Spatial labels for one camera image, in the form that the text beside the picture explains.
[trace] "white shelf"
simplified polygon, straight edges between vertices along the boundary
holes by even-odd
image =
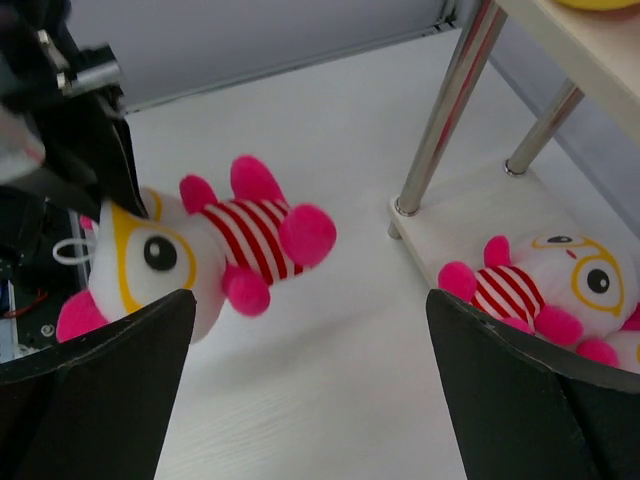
[[[480,268],[484,245],[494,235],[580,233],[535,172],[512,178],[502,161],[433,185],[413,217],[399,215],[394,203],[392,221],[433,288],[440,269],[452,260]]]
[[[496,0],[640,145],[640,8],[592,13],[553,0]]]

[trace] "cable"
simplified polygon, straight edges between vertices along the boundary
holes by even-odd
[[[86,255],[82,255],[79,257],[65,257],[60,254],[60,250],[65,247],[75,247],[75,246],[84,246],[84,247],[92,247],[95,245],[93,240],[89,240],[86,238],[65,238],[64,240],[60,240],[53,246],[53,259],[61,265],[80,265],[81,263],[88,262],[91,260],[93,255],[91,253],[87,253]]]
[[[49,293],[48,292],[43,292],[41,289],[38,289],[38,296],[33,302],[31,302],[30,305],[27,305],[26,307],[23,307],[23,308],[18,308],[16,310],[12,310],[12,311],[6,312],[5,314],[2,315],[2,318],[18,318],[18,317],[24,315],[25,313],[28,313],[31,310],[33,310],[34,307],[36,307],[38,304],[42,303],[48,297],[49,297]]]

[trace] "white floor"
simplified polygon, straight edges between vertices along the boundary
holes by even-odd
[[[225,309],[191,349],[157,478],[465,478],[425,320],[428,288],[402,242],[386,235],[388,200],[456,39],[429,37],[131,117],[141,183],[176,191],[195,172],[224,196],[231,160],[254,153],[292,201],[323,206],[339,229],[329,260],[278,286],[267,315],[248,321]],[[437,175],[506,158],[532,121],[487,68]],[[506,140],[496,140],[498,122],[510,125]],[[537,173],[562,191],[558,175],[575,169],[555,144],[545,151]],[[602,202],[584,211],[573,203],[585,218],[607,212]]]

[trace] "screw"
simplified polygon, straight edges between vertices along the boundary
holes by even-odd
[[[56,332],[56,329],[53,325],[43,325],[40,329],[40,333],[42,333],[43,337],[51,337]]]

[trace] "black eye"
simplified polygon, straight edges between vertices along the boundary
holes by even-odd
[[[156,235],[144,243],[144,261],[151,269],[166,272],[176,266],[178,254],[169,240]]]
[[[548,240],[549,243],[571,243],[573,242],[573,238],[567,237],[566,235],[559,235],[557,237],[551,237]]]
[[[609,290],[611,281],[609,280],[609,275],[596,268],[587,275],[587,285],[594,293],[606,293]]]

